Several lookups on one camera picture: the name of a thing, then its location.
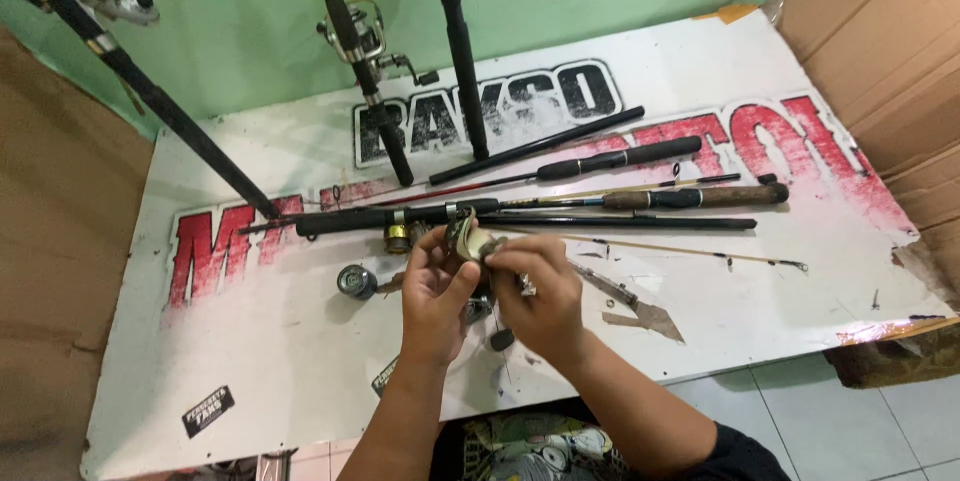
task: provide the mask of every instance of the green wall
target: green wall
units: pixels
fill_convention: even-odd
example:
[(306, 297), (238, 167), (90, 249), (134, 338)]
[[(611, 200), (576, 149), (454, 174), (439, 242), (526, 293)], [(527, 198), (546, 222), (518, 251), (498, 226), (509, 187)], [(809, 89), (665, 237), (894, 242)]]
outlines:
[[(390, 51), (418, 70), (451, 65), (439, 0), (376, 0)], [(477, 60), (704, 14), (763, 0), (463, 0)], [(148, 75), (196, 119), (342, 89), (350, 68), (315, 32), (323, 0), (156, 0), (160, 22), (108, 22)], [(160, 122), (141, 118), (116, 77), (56, 17), (26, 2), (0, 0), (3, 21), (55, 70), (114, 107), (145, 136)]]

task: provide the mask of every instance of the hand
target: hand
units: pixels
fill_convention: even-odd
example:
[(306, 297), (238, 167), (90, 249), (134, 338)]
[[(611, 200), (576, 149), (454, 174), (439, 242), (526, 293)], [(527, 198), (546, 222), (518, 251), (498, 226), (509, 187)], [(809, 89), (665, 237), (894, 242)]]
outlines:
[(408, 363), (446, 368), (464, 345), (463, 307), (480, 281), (480, 267), (460, 263), (444, 240), (446, 226), (434, 228), (410, 252), (403, 277), (403, 343)]
[[(492, 285), (503, 322), (547, 362), (582, 361), (587, 331), (580, 314), (584, 289), (567, 261), (567, 244), (555, 235), (535, 235), (501, 244), (484, 263), (497, 269)], [(527, 273), (536, 295), (522, 297), (516, 275)]]

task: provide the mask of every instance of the white tile floor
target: white tile floor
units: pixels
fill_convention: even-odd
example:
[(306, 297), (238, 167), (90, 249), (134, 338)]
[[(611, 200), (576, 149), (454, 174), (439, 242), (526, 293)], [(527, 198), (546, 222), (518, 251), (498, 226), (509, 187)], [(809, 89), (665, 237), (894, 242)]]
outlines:
[[(757, 439), (794, 480), (960, 479), (960, 375), (884, 389), (840, 385), (820, 354), (671, 383), (677, 396)], [(332, 481), (357, 439), (294, 454), (292, 481)]]

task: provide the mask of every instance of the person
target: person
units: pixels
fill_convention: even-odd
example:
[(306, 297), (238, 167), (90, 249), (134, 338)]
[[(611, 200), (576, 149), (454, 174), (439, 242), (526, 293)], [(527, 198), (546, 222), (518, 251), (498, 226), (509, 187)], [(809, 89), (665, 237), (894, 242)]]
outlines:
[[(440, 425), (447, 368), (466, 335), (463, 308), (481, 275), (448, 253), (444, 232), (426, 233), (411, 251), (397, 365), (338, 479), (788, 479), (757, 441), (690, 407), (584, 328), (583, 283), (556, 236), (507, 241), (484, 264), (504, 324), (580, 399)], [(520, 273), (534, 295), (521, 296)]]

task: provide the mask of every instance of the table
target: table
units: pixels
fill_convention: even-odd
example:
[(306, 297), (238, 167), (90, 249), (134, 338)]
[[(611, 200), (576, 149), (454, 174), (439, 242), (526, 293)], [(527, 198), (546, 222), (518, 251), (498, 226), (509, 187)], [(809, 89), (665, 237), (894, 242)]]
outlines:
[[(909, 315), (953, 315), (891, 249), (917, 233), (850, 134), (834, 118), (761, 12), (725, 23), (677, 21), (477, 64), (491, 152), (643, 105), (622, 136), (563, 149), (475, 177), (533, 171), (562, 158), (703, 137), (681, 178), (774, 172), (791, 197), (755, 216), (746, 234), (570, 232), (802, 261), (790, 266), (570, 241), (580, 263), (665, 308), (684, 341), (610, 326), (606, 295), (584, 287), (584, 322), (634, 366), (665, 380), (823, 350), (849, 333)], [(471, 159), (453, 70), (438, 84), (410, 78), (381, 91), (401, 123), (417, 179)], [(358, 89), (276, 104), (202, 124), (286, 211), (336, 207), (397, 188), (371, 136)], [(624, 168), (567, 185), (504, 185), (484, 195), (598, 190), (672, 177), (670, 163)], [(402, 193), (423, 192), (423, 186)], [(176, 136), (161, 132), (109, 336), (81, 472), (115, 478), (359, 436), (378, 403), (372, 382), (400, 349), (398, 292), (343, 296), (338, 271), (360, 263), (382, 281), (404, 258), (380, 232), (322, 236), (292, 230), (249, 237), (262, 223)], [(575, 394), (516, 343), (492, 352), (495, 317), (469, 329), (447, 376), (442, 418)], [(187, 427), (192, 426), (193, 436)]]

